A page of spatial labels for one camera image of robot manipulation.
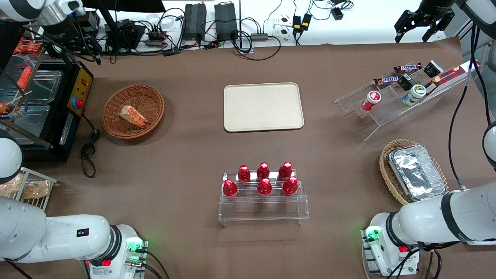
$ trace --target clear acrylic shelf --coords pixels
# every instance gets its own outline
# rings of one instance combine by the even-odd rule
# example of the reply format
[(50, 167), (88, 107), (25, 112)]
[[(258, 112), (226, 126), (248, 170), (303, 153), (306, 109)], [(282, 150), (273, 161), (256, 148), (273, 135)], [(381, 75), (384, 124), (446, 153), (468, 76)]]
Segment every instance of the clear acrylic shelf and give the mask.
[[(415, 61), (408, 63), (407, 65), (414, 65)], [(429, 77), (423, 70), (416, 72), (407, 73), (415, 84), (426, 85), (432, 78)], [(390, 77), (396, 75), (403, 75), (403, 73), (390, 72), (380, 78)], [(446, 87), (440, 86), (440, 88), (435, 89), (429, 96), (420, 99), (413, 106), (407, 106), (403, 104), (402, 98), (407, 92), (397, 83), (387, 84), (387, 85), (375, 85), (373, 82), (337, 99), (334, 103), (341, 105), (345, 112), (355, 111), (360, 118), (365, 116), (370, 116), (373, 125), (376, 125), (376, 129), (365, 139), (368, 140), (370, 137), (377, 135), (403, 120), (405, 117), (419, 110), (419, 107), (426, 107), (427, 105), (432, 105), (439, 101), (442, 97), (442, 93), (448, 89), (454, 87), (455, 85), (466, 81), (466, 75), (453, 82)], [(381, 101), (376, 104), (371, 110), (365, 111), (362, 109), (362, 102), (366, 99), (367, 94), (372, 91), (378, 91), (381, 94)]]
[[(270, 170), (269, 180), (272, 192), (268, 197), (259, 197), (257, 192), (256, 170), (251, 170), (251, 182), (238, 180), (238, 171), (225, 171), (219, 196), (219, 221), (225, 226), (227, 221), (248, 220), (298, 220), (301, 224), (309, 218), (307, 194), (296, 170), (298, 190), (292, 196), (282, 196), (282, 181), (277, 181), (278, 170)], [(238, 186), (238, 197), (228, 198), (222, 192), (226, 179)]]

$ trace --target candy bar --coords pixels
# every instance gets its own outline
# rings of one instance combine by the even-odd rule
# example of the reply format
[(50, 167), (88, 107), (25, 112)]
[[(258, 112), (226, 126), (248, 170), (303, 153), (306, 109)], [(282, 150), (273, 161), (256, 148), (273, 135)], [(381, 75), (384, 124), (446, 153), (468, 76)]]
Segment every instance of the candy bar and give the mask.
[(422, 64), (417, 63), (416, 65), (395, 66), (393, 69), (397, 73), (418, 71), (422, 69)]
[(374, 78), (373, 82), (376, 85), (381, 85), (381, 84), (387, 84), (387, 83), (394, 83), (399, 80), (399, 76), (390, 76), (390, 77), (383, 77), (383, 78)]

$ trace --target table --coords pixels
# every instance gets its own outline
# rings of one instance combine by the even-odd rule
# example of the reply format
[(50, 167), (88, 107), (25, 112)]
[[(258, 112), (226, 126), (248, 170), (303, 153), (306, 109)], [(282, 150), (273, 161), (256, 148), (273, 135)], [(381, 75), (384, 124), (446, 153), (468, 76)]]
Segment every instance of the table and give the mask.
[[(274, 48), (263, 48), (267, 55)], [(233, 50), (176, 56), (125, 57), (89, 65), (96, 76), (85, 114), (98, 129), (107, 98), (132, 84), (147, 84), (165, 98), (164, 119), (148, 137), (121, 141), (105, 132), (92, 158), (94, 179), (81, 171), (79, 148), (89, 139), (82, 122), (65, 164), (26, 164), (54, 177), (48, 216), (99, 214), (128, 224), (150, 241), (150, 251), (173, 279), (364, 279), (359, 230), (379, 212), (400, 209), (381, 177), (378, 157), (394, 139), (426, 145), (448, 180), (449, 121), (463, 86), (430, 111), (410, 116), (366, 142), (356, 115), (334, 104), (338, 97), (390, 71), (393, 65), (435, 59), (448, 69), (462, 62), (458, 39), (427, 44), (284, 47), (274, 58), (252, 62)], [(297, 131), (235, 133), (223, 128), (223, 89), (229, 84), (295, 82), (305, 125)], [(483, 100), (472, 82), (456, 119), (453, 159), (469, 188), (495, 180), (482, 151)], [(223, 227), (217, 220), (223, 171), (261, 161), (298, 169), (309, 197), (310, 219), (261, 221)], [(458, 244), (440, 251), (442, 279), (493, 278), (494, 247)], [(421, 256), (423, 278), (427, 255)], [(36, 279), (83, 279), (75, 260), (20, 265)], [(0, 264), (4, 279), (21, 278)]]
[[(217, 1), (205, 1), (207, 8), (207, 22), (215, 19), (214, 5), (222, 2), (223, 0)], [(404, 10), (409, 9), (415, 11), (420, 4), (421, 0), (410, 0), (410, 1), (398, 1), (398, 0), (355, 0), (353, 3), (355, 6), (350, 11), (344, 11), (344, 16), (342, 20), (336, 21), (330, 16), (326, 20), (315, 20), (315, 18), (325, 19), (329, 17), (329, 12), (323, 9), (318, 9), (315, 6), (310, 10), (310, 12), (315, 16), (310, 22), (310, 27), (307, 32), (304, 32), (299, 42), (302, 45), (321, 45), (321, 44), (334, 44), (334, 45), (346, 45), (346, 44), (382, 44), (382, 43), (395, 43), (394, 38), (396, 36), (396, 31), (394, 30), (394, 24), (399, 19)], [(172, 7), (180, 7), (184, 9), (185, 4), (197, 4), (198, 1), (164, 1), (164, 7), (170, 9)], [(236, 9), (236, 15), (239, 17), (239, 0), (233, 1)], [(296, 14), (303, 18), (303, 15), (307, 12), (310, 0), (295, 0), (296, 3)], [(277, 5), (278, 0), (242, 0), (242, 18), (253, 17), (256, 21), (263, 25), (263, 21), (269, 16)], [(330, 7), (323, 1), (316, 1), (315, 5), (319, 7)], [(281, 6), (276, 10), (271, 18), (267, 21), (265, 25), (265, 32), (272, 35), (274, 29), (274, 18), (280, 17), (281, 15), (293, 16), (295, 13), (295, 6), (291, 0), (282, 0)], [(171, 15), (182, 15), (181, 11), (171, 10)], [(131, 20), (145, 20), (148, 13), (137, 13), (137, 12), (117, 12), (117, 19), (122, 20), (129, 18)], [(100, 32), (97, 38), (101, 38), (105, 35), (103, 26), (105, 24), (104, 19), (100, 23)], [(255, 33), (255, 24), (250, 21), (244, 21), (242, 25), (243, 31), (248, 33)], [(411, 30), (405, 34), (402, 43), (413, 43), (421, 42), (422, 36), (428, 30), (427, 27), (419, 27)], [(211, 34), (215, 34), (215, 25), (212, 27)], [(177, 43), (180, 35), (180, 24), (177, 22), (173, 28), (168, 30), (168, 34), (172, 36), (174, 42)], [(445, 39), (446, 35), (444, 32), (438, 32), (430, 38), (430, 42)], [(206, 40), (214, 40), (214, 37), (206, 35)], [(284, 43), (283, 45), (294, 45), (295, 42)], [(269, 40), (267, 42), (255, 42), (255, 47), (267, 47), (275, 46), (277, 42), (274, 40)], [(225, 47), (232, 47), (230, 42), (226, 43)], [(153, 50), (144, 46), (144, 43), (140, 43), (137, 48), (139, 51)]]

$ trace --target small jar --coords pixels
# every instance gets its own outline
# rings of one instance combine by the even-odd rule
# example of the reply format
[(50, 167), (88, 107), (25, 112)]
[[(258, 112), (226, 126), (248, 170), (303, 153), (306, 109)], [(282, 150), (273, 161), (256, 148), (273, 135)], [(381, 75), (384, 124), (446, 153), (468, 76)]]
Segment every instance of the small jar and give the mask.
[(403, 103), (407, 106), (413, 106), (415, 102), (424, 97), (427, 93), (427, 89), (420, 84), (415, 84), (410, 91), (403, 96)]
[(381, 99), (380, 93), (377, 91), (370, 91), (367, 94), (367, 99), (362, 103), (362, 109), (365, 111), (369, 111), (377, 104)]

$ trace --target red bottle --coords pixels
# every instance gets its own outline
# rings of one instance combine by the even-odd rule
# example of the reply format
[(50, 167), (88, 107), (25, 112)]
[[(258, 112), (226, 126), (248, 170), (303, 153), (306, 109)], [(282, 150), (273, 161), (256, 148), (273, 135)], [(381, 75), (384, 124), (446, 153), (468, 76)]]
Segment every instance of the red bottle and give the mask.
[(269, 165), (266, 162), (262, 162), (256, 170), (256, 180), (262, 181), (264, 178), (269, 178), (269, 173)]
[(246, 165), (241, 165), (240, 170), (238, 171), (238, 180), (243, 182), (250, 182), (249, 178), (249, 170)]
[(298, 178), (295, 176), (290, 177), (284, 182), (281, 189), (282, 196), (291, 196), (298, 190)]
[(285, 162), (279, 168), (279, 176), (277, 177), (278, 181), (286, 181), (291, 176), (291, 172), (293, 171), (293, 165), (291, 162)]
[(268, 178), (264, 178), (258, 183), (256, 190), (258, 191), (259, 197), (270, 196), (270, 192), (272, 192), (272, 184), (270, 184)]
[(239, 195), (238, 186), (231, 179), (224, 180), (222, 192), (226, 197), (237, 197)]

